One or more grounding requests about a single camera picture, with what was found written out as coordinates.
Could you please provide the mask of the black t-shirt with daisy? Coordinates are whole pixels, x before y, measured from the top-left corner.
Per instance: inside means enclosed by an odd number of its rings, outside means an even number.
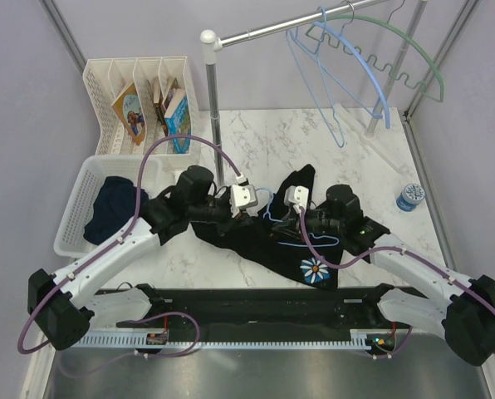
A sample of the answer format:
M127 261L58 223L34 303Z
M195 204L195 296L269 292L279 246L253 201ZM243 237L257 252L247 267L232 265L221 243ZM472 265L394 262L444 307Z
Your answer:
M338 288L338 271L321 264L300 239L281 238L271 232L274 221L287 213L283 195L292 185L311 189L314 186L315 168L307 164L295 170L281 183L270 204L270 216L263 209L252 217L252 223L220 235L214 224L193 222L192 229L198 239L220 249L229 249L241 258L301 283L328 292Z

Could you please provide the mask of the light blue wire hanger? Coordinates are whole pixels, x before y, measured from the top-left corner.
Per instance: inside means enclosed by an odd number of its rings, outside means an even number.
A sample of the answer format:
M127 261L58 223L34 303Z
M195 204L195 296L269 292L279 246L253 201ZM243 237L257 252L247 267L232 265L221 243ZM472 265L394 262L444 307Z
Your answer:
M266 219L269 222L272 222L273 224L277 224L279 222L282 222L281 219L276 219L272 216L272 202L275 197L275 193L272 192L270 189L266 187L259 187L256 188L256 192L258 193L259 191L266 191L268 193L269 199L268 202L265 206L265 209L262 214L262 218ZM330 235L316 235L313 233L309 233L310 238L314 239L315 241L318 240L328 240L328 243L314 243L313 246L315 248L330 248L330 247L335 247L340 243L340 240L335 237L335 236L330 236ZM301 237L297 236L289 236L281 233L271 233L271 236L277 241L278 244L288 246L288 247L293 247L293 248L306 248L307 245L305 244L305 241Z

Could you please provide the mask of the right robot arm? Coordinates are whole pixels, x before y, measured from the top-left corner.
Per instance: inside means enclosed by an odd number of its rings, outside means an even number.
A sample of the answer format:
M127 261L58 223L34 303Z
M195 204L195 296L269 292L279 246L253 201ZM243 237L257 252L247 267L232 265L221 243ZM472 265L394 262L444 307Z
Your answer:
M418 291L385 288L362 306L371 327L398 322L441 337L472 366L495 355L495 280L471 278L432 262L384 225L364 215L349 185L333 185L325 201L309 208L310 191L300 185L285 189L288 212L273 226L279 234L300 239L311 255L300 265L305 282L325 282L330 270L364 260L398 276Z

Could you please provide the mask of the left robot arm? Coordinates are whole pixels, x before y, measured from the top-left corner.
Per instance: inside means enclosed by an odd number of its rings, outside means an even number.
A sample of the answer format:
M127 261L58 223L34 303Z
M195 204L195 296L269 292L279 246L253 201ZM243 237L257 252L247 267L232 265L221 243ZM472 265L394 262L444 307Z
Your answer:
M256 190L243 175L215 198L213 173L192 165L175 185L140 206L137 214L104 243L73 264L48 273L40 268L28 279L28 325L36 324L47 343L62 351L79 342L91 327L139 320L157 326L164 307L137 286L100 295L99 289L137 258L183 233L190 223L213 224L225 231L250 223L247 210L257 205Z

